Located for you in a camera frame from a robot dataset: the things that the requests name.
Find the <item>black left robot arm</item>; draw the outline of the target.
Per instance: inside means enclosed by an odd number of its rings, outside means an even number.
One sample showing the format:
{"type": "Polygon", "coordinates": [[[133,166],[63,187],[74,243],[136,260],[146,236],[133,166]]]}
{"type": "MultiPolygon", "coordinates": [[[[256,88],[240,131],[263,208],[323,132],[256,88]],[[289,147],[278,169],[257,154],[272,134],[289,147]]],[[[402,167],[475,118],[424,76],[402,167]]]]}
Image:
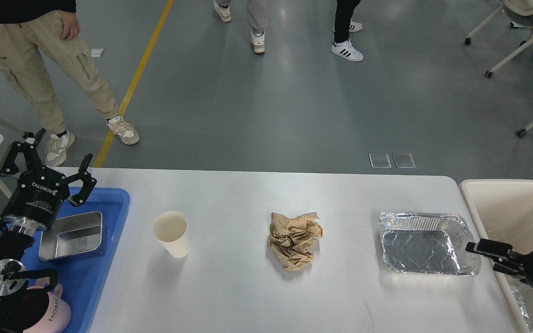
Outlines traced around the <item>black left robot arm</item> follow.
{"type": "Polygon", "coordinates": [[[0,177],[18,175],[0,220],[0,333],[20,333],[15,316],[23,298],[49,292],[58,283],[56,270],[28,270],[21,262],[35,242],[35,232],[51,229],[63,202],[85,204],[97,183],[87,170],[92,154],[71,176],[43,164],[37,147],[45,133],[44,129],[26,132],[23,142],[9,146],[0,167],[0,177]]]}

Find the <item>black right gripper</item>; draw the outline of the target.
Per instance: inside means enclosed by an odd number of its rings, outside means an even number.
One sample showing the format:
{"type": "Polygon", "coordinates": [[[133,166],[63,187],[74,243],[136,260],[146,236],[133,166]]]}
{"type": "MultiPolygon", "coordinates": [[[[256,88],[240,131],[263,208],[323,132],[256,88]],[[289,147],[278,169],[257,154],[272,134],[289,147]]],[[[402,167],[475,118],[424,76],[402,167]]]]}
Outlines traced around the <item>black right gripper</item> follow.
{"type": "Polygon", "coordinates": [[[533,251],[522,255],[508,243],[488,239],[468,242],[465,250],[492,259],[493,270],[512,276],[533,288],[533,251]]]}

